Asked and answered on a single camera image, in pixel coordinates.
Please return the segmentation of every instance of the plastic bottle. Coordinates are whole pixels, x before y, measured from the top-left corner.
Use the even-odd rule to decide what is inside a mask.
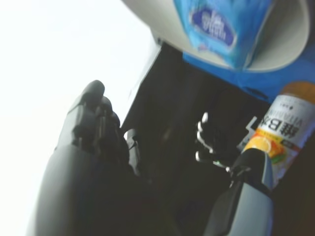
[[[276,187],[314,130],[315,85],[291,83],[277,96],[244,150],[257,148],[269,154]]]

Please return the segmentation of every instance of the white container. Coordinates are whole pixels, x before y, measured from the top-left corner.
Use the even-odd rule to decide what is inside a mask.
[[[186,36],[173,0],[122,0],[153,31],[175,48],[217,66],[229,66],[211,52],[194,49]],[[267,72],[285,67],[303,52],[311,33],[308,0],[276,0],[263,29],[259,50],[249,71]]]

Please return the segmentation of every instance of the dark blue oval logo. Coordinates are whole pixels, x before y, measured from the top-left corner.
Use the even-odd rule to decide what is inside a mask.
[[[232,46],[234,33],[227,21],[216,11],[205,7],[197,10],[191,16],[192,24],[203,33],[215,38],[227,46]]]

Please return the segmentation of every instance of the robotic arm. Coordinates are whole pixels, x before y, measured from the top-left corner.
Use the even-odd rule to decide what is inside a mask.
[[[50,157],[27,236],[179,236],[138,177],[137,140],[126,142],[100,81],[67,113]],[[231,168],[232,185],[217,201],[205,236],[268,236],[272,175],[267,155],[250,149]]]

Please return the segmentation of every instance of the white wall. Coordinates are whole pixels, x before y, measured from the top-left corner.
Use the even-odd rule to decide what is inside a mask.
[[[123,120],[130,89],[158,50],[119,0],[0,1],[0,235],[24,235],[65,114],[85,85],[102,81]]]

